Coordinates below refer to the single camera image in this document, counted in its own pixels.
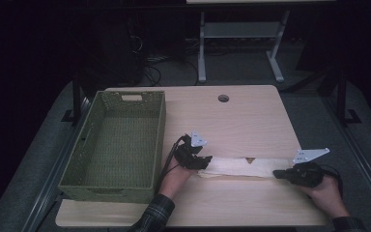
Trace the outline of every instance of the light wood table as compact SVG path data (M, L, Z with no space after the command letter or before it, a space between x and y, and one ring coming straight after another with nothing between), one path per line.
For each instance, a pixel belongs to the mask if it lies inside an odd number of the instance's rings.
M166 125L163 155L184 133L198 131L208 144L199 156L284 158L300 144L273 86L119 88L163 90ZM228 102L220 102L227 95ZM191 177L175 198L168 226L323 225L328 219L287 181ZM130 226L147 205L63 200L56 223L65 227Z

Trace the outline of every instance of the folded cloth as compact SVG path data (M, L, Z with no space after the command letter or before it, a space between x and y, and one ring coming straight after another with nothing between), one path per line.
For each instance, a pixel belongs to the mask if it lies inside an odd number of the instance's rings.
M285 170L291 167L290 159L264 158L216 158L209 166L198 172L201 177L215 176L252 176L273 177L273 170Z

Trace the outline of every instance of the woven plastic basket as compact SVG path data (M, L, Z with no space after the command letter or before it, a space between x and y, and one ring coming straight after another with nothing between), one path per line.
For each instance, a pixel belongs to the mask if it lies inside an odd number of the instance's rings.
M73 200L149 203L164 126L164 92L98 92L59 189Z

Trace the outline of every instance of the person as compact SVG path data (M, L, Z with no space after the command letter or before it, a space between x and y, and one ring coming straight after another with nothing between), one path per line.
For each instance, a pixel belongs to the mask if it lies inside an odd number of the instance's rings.
M144 232L163 231L171 213L174 210L173 199L181 190L188 178L196 170L189 170L178 165L176 159L169 164L170 172L161 182L158 194L138 220L128 231ZM335 178L325 175L322 183L315 188L298 186L300 190L309 195L315 205L324 211L332 220L336 232L366 232L362 221L352 217L347 210L338 189Z

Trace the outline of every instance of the plaid shirt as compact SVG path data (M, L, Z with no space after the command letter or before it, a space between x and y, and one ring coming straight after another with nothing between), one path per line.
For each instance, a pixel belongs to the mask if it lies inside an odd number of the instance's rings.
M130 229L130 232L163 231L174 210L174 202L165 195L158 194L144 211L143 216Z
M144 211L143 216L128 231L159 232L163 231L168 218L174 210L173 201L158 194ZM362 221L356 217L338 217L332 220L335 232L366 232Z

